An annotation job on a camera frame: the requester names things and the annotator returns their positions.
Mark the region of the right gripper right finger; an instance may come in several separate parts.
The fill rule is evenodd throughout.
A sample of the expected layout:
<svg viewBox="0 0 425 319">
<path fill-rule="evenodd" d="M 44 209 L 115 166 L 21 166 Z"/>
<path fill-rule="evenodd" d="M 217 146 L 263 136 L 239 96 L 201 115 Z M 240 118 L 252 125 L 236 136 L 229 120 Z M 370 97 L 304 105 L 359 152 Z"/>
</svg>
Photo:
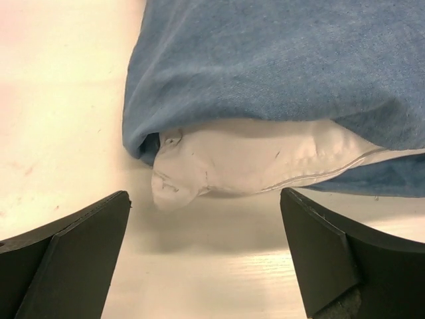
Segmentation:
<svg viewBox="0 0 425 319">
<path fill-rule="evenodd" d="M 280 209 L 308 318 L 423 318 L 424 243 L 342 216 L 292 189 Z"/>
</svg>

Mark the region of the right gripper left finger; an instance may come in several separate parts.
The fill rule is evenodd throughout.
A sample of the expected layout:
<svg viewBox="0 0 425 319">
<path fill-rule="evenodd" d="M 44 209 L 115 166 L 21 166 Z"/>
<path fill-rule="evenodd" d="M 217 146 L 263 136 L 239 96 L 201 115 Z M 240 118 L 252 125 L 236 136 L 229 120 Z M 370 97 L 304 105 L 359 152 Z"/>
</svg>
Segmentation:
<svg viewBox="0 0 425 319">
<path fill-rule="evenodd" d="M 1 317 L 100 318 L 130 208 L 128 193 L 117 191 L 1 240 Z"/>
</svg>

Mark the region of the white pillow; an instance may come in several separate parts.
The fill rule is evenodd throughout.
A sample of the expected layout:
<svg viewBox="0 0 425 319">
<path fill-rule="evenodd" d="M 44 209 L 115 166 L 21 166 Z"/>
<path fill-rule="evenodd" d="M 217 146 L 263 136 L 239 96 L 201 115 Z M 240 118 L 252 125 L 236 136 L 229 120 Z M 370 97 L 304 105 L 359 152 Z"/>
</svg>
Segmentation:
<svg viewBox="0 0 425 319">
<path fill-rule="evenodd" d="M 253 195 L 305 187 L 412 154 L 376 146 L 331 120 L 217 120 L 160 134 L 153 201 L 170 210 L 209 192 Z"/>
</svg>

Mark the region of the blue pillowcase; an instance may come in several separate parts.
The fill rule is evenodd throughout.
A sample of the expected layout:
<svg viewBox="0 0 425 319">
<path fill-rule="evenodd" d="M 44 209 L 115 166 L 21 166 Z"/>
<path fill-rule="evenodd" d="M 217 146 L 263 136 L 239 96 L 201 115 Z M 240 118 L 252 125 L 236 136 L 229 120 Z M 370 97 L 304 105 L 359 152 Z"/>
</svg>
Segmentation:
<svg viewBox="0 0 425 319">
<path fill-rule="evenodd" d="M 148 1 L 123 142 L 152 168 L 160 134 L 217 120 L 331 120 L 411 156 L 306 188 L 424 196 L 423 1 Z"/>
</svg>

